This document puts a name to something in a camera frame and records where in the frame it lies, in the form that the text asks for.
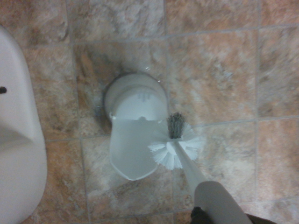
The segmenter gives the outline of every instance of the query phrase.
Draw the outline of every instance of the white toilet brush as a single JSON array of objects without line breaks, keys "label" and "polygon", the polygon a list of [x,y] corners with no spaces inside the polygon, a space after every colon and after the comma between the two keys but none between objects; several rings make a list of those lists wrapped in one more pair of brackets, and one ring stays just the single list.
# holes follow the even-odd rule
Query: white toilet brush
[{"label": "white toilet brush", "polygon": [[170,115],[153,133],[149,149],[154,160],[168,169],[183,168],[194,206],[201,207],[215,224],[252,224],[232,196],[218,182],[208,181],[192,160],[197,158],[200,138],[180,113]]}]

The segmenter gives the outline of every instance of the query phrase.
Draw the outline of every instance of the tile floor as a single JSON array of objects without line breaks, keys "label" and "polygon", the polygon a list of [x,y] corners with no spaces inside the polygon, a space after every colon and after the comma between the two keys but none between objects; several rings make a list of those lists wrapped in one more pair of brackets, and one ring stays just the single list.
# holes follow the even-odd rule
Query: tile floor
[{"label": "tile floor", "polygon": [[299,224],[297,0],[2,0],[46,140],[48,180],[22,224],[187,224],[181,170],[135,182],[109,164],[102,96],[127,71],[161,80],[202,139],[197,165],[242,208]]}]

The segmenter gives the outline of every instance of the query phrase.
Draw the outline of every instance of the toilet brush handle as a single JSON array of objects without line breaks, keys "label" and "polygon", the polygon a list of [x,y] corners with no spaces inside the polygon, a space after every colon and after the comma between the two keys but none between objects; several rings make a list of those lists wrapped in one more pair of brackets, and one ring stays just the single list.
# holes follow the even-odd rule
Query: toilet brush handle
[{"label": "toilet brush handle", "polygon": [[201,207],[215,224],[252,224],[225,188],[218,182],[207,181],[180,143],[176,142],[175,146],[191,193],[194,195],[194,206]]}]

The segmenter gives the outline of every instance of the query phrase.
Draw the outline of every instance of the toilet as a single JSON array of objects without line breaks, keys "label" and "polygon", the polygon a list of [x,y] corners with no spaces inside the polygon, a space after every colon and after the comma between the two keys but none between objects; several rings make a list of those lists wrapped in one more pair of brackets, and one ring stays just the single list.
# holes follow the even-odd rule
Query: toilet
[{"label": "toilet", "polygon": [[112,122],[110,163],[128,180],[147,177],[157,169],[148,149],[152,133],[168,117],[166,92],[145,73],[117,77],[104,96]]},{"label": "toilet", "polygon": [[0,26],[0,224],[18,224],[39,204],[47,160],[28,67]]}]

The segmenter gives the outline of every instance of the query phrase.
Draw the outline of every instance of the brush head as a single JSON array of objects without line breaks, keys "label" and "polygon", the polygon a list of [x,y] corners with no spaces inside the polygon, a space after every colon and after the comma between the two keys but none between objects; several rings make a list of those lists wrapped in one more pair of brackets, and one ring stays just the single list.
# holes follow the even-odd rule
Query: brush head
[{"label": "brush head", "polygon": [[197,158],[197,150],[201,147],[201,139],[185,122],[181,113],[171,114],[167,120],[160,122],[152,134],[152,142],[148,146],[153,159],[167,169],[182,168],[173,143],[177,141],[191,160]]},{"label": "brush head", "polygon": [[169,137],[171,139],[180,139],[186,126],[185,117],[179,112],[173,113],[167,119],[167,126]]}]

